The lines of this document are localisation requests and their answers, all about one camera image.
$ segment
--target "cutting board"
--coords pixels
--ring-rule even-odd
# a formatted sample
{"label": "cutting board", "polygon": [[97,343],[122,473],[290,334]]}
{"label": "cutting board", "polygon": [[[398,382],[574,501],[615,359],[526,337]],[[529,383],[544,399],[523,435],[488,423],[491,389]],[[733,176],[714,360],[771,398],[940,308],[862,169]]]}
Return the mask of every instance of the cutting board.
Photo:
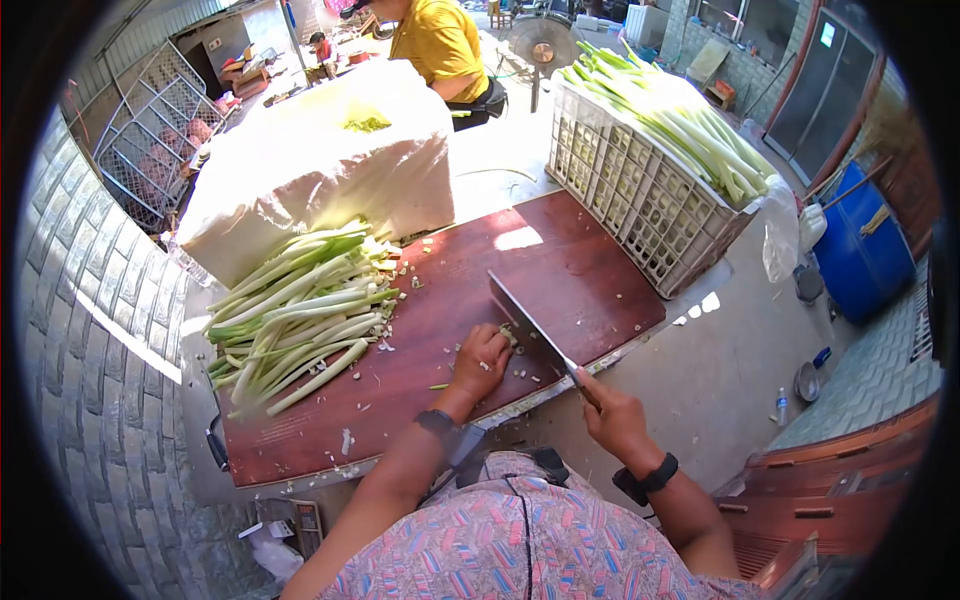
{"label": "cutting board", "polygon": [[[395,282],[407,294],[391,321],[394,335],[388,341],[395,351],[371,345],[353,371],[275,418],[225,420],[237,486],[292,479],[383,453],[391,437],[437,397],[429,387],[450,380],[447,364],[470,328],[507,321],[493,302],[488,269],[578,364],[623,346],[664,318],[660,297],[643,274],[565,191],[429,239],[432,244],[420,240],[403,250],[401,260],[410,266]],[[412,276],[423,287],[413,289]],[[516,377],[514,370],[527,376]],[[355,373],[359,379],[352,377]],[[503,383],[472,416],[487,415],[558,379],[535,352],[514,356]],[[218,400],[228,412],[228,394]],[[355,440],[347,456],[341,453],[345,428]]]}

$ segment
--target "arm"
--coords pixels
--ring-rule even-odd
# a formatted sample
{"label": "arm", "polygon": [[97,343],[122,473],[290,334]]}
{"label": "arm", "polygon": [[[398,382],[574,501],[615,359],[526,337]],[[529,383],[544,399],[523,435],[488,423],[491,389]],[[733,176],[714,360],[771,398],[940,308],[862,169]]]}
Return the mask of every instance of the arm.
{"label": "arm", "polygon": [[[643,404],[577,371],[599,409],[584,402],[590,436],[623,463],[637,480],[663,462],[666,453],[647,434]],[[666,487],[648,494],[663,534],[694,575],[740,578],[730,528],[710,497],[682,470]]]}
{"label": "arm", "polygon": [[[458,425],[466,422],[477,402],[503,380],[510,353],[510,342],[496,325],[475,325],[457,353],[453,381],[431,408],[444,411]],[[283,589],[281,600],[316,597],[350,557],[417,509],[445,465],[441,440],[417,423],[407,425],[360,482],[320,549]]]}

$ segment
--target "water bottle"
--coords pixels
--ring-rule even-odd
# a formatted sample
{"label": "water bottle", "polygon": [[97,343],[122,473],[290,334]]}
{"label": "water bottle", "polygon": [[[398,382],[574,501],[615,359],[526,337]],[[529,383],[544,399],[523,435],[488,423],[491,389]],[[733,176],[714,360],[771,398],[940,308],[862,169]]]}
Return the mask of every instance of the water bottle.
{"label": "water bottle", "polygon": [[786,390],[780,388],[780,397],[777,398],[777,425],[786,425]]}

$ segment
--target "hand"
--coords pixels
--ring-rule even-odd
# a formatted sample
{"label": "hand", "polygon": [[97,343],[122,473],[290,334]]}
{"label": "hand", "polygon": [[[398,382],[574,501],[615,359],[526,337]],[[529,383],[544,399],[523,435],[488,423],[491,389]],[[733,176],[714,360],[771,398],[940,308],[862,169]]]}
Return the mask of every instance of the hand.
{"label": "hand", "polygon": [[510,340],[500,333],[498,326],[492,323],[474,325],[457,352],[453,381],[434,402],[433,408],[444,411],[462,424],[477,402],[503,381],[511,352]]}
{"label": "hand", "polygon": [[644,470],[659,467],[665,454],[647,434],[647,418],[640,400],[605,386],[583,368],[577,369],[577,376],[600,404],[597,409],[583,400],[590,436],[630,468],[637,479],[646,477]]}

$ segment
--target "wooden stool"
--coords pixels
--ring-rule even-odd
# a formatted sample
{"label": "wooden stool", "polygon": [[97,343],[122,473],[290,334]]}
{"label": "wooden stool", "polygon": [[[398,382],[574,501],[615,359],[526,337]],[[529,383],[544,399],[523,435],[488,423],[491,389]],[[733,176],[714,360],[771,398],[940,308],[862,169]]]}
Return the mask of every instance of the wooden stool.
{"label": "wooden stool", "polygon": [[[718,79],[717,81],[713,82],[713,85],[707,86],[707,91],[717,97],[717,99],[720,101],[719,104],[722,110],[730,110],[730,106],[733,104],[733,100],[736,98],[736,90],[730,87],[727,82]],[[708,94],[704,95],[707,96],[708,100],[713,100]]]}

